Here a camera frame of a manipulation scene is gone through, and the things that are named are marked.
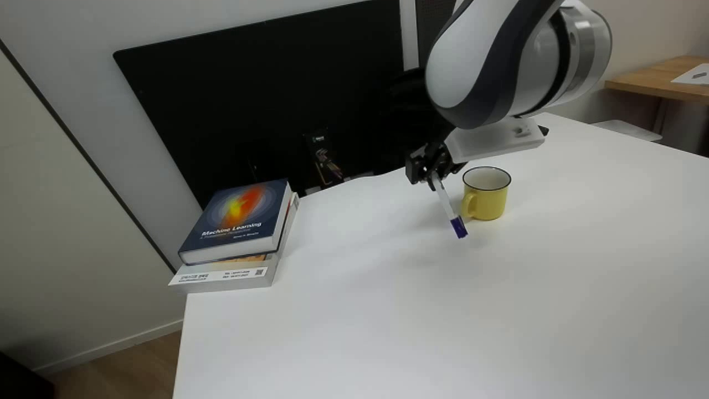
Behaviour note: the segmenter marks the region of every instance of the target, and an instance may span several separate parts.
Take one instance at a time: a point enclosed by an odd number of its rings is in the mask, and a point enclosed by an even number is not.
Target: mug handle
[[[462,197],[462,210],[466,210],[462,217],[466,217],[466,220],[471,220],[471,217],[474,217],[471,210],[470,210],[474,197],[476,197],[474,190],[468,190],[466,197]]]

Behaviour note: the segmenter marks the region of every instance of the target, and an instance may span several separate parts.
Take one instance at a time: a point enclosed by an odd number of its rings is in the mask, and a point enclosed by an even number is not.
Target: wooden table
[[[693,56],[693,58],[665,60],[661,65],[651,65],[651,67],[636,68],[636,70],[616,75],[612,80],[605,80],[605,88],[641,94],[641,96],[651,96],[662,100],[709,104],[709,86],[689,86],[689,85],[672,81],[684,70],[702,62],[709,62],[709,58]]]
[[[605,88],[661,98],[656,130],[662,134],[662,142],[683,150],[709,155],[709,86],[672,81],[702,62],[709,62],[709,58],[692,56],[665,60],[605,80]]]

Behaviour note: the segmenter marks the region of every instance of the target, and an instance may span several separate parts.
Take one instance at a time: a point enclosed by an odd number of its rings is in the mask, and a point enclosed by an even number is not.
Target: wall
[[[614,29],[614,58],[606,75],[617,75],[666,58],[709,56],[709,3],[707,0],[585,0],[600,11]],[[653,124],[657,100],[596,90],[556,109],[585,122],[628,119],[641,127]]]
[[[180,264],[199,206],[111,54],[347,3],[356,0],[0,0],[0,38]]]
[[[87,146],[151,238],[174,251],[199,208],[111,60],[116,48],[216,32],[355,0],[0,0],[0,38]],[[707,54],[707,0],[590,0],[616,32],[612,73]],[[578,119],[650,124],[656,103],[591,94],[558,109]]]
[[[0,350],[50,370],[180,328],[171,273],[0,50]]]

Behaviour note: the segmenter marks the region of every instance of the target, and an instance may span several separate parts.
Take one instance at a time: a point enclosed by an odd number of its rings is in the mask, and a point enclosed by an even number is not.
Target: wooden floor
[[[180,333],[48,376],[57,399],[171,399]]]

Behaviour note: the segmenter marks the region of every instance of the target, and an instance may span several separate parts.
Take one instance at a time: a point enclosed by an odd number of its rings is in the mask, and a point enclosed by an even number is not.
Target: book cover
[[[277,249],[286,179],[219,190],[180,249],[186,264]]]
[[[181,287],[188,293],[270,287],[274,281],[274,273],[283,254],[294,212],[296,195],[289,195],[278,251],[205,264],[184,264],[168,287]]]

